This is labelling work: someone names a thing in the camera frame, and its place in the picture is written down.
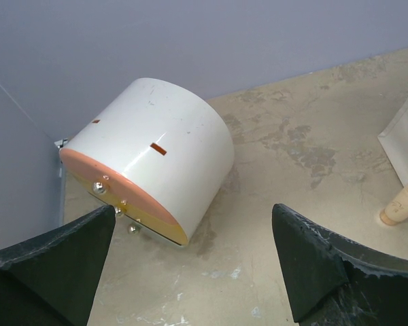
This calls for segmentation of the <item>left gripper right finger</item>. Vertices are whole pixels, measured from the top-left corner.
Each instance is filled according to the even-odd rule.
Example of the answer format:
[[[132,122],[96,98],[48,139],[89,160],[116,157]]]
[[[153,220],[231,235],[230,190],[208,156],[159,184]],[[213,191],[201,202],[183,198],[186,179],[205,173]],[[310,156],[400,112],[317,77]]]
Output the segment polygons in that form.
[[[299,325],[408,325],[408,260],[354,242],[284,204],[272,230]]]

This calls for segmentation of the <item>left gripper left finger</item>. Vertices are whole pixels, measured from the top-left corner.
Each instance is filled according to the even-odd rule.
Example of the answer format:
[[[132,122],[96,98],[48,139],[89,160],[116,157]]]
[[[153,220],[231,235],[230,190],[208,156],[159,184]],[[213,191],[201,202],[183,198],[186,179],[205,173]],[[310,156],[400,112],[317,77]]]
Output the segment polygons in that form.
[[[102,206],[0,250],[0,325],[86,325],[116,224]]]

